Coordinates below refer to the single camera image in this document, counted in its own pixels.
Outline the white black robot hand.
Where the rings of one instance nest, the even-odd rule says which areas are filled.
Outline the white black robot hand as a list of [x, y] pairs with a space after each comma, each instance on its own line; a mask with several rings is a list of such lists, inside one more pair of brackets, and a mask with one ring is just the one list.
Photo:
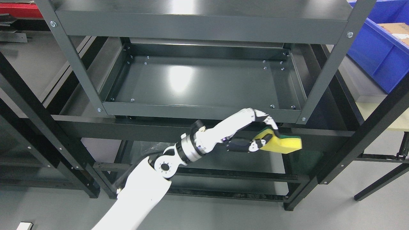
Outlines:
[[209, 153], [217, 143], [223, 143], [225, 140], [232, 138], [239, 130], [247, 127], [252, 122], [265, 123], [272, 128], [273, 134], [266, 134], [260, 139], [249, 140], [244, 145], [245, 152], [255, 152], [272, 140], [272, 137], [281, 137], [276, 122], [269, 114], [257, 109], [246, 108], [232, 114], [213, 128], [197, 131], [193, 138], [194, 146], [202, 153]]

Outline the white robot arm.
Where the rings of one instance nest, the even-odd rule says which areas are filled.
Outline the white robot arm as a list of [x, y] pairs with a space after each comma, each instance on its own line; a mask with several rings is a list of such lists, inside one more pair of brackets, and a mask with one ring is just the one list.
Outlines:
[[161, 201], [171, 182], [144, 159], [127, 178], [117, 201], [92, 228], [93, 230], [136, 230]]

